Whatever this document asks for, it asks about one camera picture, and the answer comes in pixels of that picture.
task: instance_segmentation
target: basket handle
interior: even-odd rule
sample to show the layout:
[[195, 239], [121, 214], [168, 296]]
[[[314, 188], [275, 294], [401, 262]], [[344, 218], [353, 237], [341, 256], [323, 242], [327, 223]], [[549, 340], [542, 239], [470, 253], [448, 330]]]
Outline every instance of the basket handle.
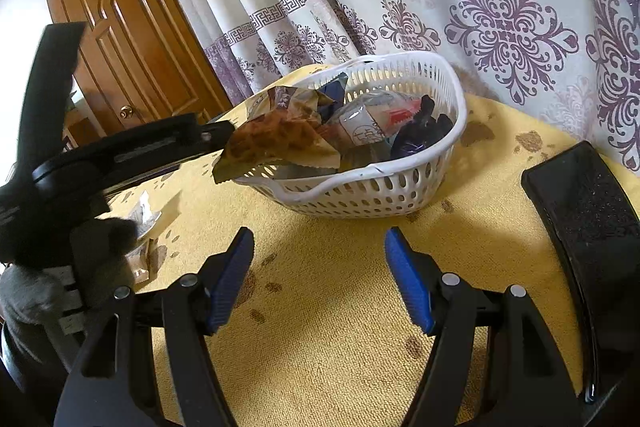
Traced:
[[351, 171], [342, 172], [340, 174], [332, 174], [328, 179], [324, 180], [320, 184], [316, 185], [304, 192], [292, 192], [285, 190], [278, 182], [264, 178], [262, 176], [246, 176], [242, 178], [236, 178], [234, 181], [239, 185], [247, 185], [249, 187], [265, 187], [268, 188], [273, 197], [278, 202], [287, 204], [304, 204], [309, 201], [317, 200], [322, 194], [332, 190], [339, 185], [345, 183], [357, 182], [369, 180], [372, 178], [378, 178], [380, 176], [393, 176], [396, 172], [402, 169], [396, 168], [393, 165], [394, 161], [387, 161], [383, 164], [372, 163], [366, 167], [360, 169], [353, 169]]

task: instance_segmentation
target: yellow tablecloth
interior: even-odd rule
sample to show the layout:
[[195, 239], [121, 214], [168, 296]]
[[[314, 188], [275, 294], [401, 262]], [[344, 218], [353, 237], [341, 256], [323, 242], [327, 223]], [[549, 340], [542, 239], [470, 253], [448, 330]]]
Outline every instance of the yellow tablecloth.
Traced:
[[[523, 169], [575, 141], [500, 103], [475, 96], [467, 103], [467, 129], [444, 183], [427, 208], [409, 216], [346, 221], [300, 216], [251, 188], [214, 185], [212, 156], [113, 202], [112, 215], [124, 216], [146, 189], [152, 208], [164, 207], [150, 254], [157, 273], [142, 291], [197, 271], [208, 255], [226, 250], [240, 226], [254, 231], [255, 258], [236, 308], [228, 325], [207, 339], [239, 426], [400, 425], [432, 341], [411, 324], [385, 265], [383, 237], [394, 225], [412, 247], [431, 253], [443, 270], [476, 287], [525, 286], [580, 387], [580, 339], [569, 290], [520, 187]], [[236, 113], [229, 118], [237, 119]], [[639, 208], [638, 180], [607, 163]], [[482, 335], [477, 334], [460, 419], [473, 412]], [[180, 421], [161, 330], [154, 330], [154, 353], [165, 414]]]

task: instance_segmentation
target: door panel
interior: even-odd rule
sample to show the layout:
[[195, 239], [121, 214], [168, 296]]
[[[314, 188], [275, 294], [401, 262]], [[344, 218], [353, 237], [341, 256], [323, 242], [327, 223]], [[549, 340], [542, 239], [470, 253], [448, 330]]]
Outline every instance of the door panel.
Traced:
[[231, 108], [177, 0], [47, 1], [55, 21], [89, 23], [76, 81], [107, 134]]

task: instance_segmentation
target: snack wrapper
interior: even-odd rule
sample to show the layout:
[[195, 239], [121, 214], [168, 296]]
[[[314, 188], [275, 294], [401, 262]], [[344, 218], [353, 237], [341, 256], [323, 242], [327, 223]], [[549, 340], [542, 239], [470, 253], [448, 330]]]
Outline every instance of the snack wrapper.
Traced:
[[376, 89], [337, 110], [318, 133], [344, 153], [393, 136], [419, 109], [418, 96]]
[[318, 107], [334, 100], [315, 90], [275, 86], [257, 97], [248, 121], [229, 138], [213, 167], [221, 183], [265, 163], [290, 162], [305, 167], [338, 168], [340, 153], [316, 132]]

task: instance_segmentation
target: purple damask pattern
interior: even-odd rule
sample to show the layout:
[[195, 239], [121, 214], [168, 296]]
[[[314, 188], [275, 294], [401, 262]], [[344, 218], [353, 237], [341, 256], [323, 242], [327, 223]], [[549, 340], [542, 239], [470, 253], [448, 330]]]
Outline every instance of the purple damask pattern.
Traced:
[[270, 73], [278, 73], [276, 63], [273, 61], [273, 57], [271, 57], [267, 46], [264, 45], [264, 42], [262, 42], [262, 39], [260, 37], [258, 37], [258, 43], [255, 46], [255, 55], [255, 64], [257, 66], [260, 66]]
[[566, 56], [578, 51], [578, 35], [536, 0], [459, 0], [450, 15], [447, 40], [477, 57], [478, 71], [495, 71], [518, 105], [538, 93], [538, 84], [553, 90], [549, 72], [562, 71]]
[[238, 58], [238, 64], [240, 64], [240, 69], [246, 79], [251, 82], [254, 79], [255, 64], [244, 60], [244, 58]]
[[640, 0], [591, 0], [595, 32], [585, 38], [598, 76], [598, 120], [622, 163], [640, 171]]
[[409, 12], [403, 0], [382, 0], [382, 7], [386, 13], [378, 31], [399, 50], [431, 52], [440, 45], [438, 32], [428, 28], [417, 14]]
[[349, 8], [338, 0], [334, 1], [334, 12], [356, 46], [358, 53], [373, 55], [376, 52], [376, 41], [378, 40], [375, 29], [369, 28], [353, 8]]
[[555, 91], [554, 102], [547, 103], [540, 120], [550, 123], [575, 139], [589, 139], [591, 123], [596, 117], [596, 89], [586, 76], [563, 91]]
[[324, 39], [313, 31], [309, 26], [303, 26], [297, 24], [296, 29], [298, 35], [300, 35], [300, 42], [306, 48], [306, 52], [316, 64], [322, 64], [324, 59], [324, 45], [326, 44]]
[[349, 52], [347, 51], [347, 46], [349, 45], [349, 38], [345, 35], [338, 35], [335, 31], [333, 31], [329, 26], [318, 17], [315, 17], [316, 22], [320, 28], [320, 31], [324, 35], [324, 40], [331, 51], [334, 52], [335, 58], [340, 60], [341, 62], [346, 62], [351, 58]]
[[296, 32], [279, 32], [274, 44], [273, 59], [292, 70], [309, 63], [309, 56]]

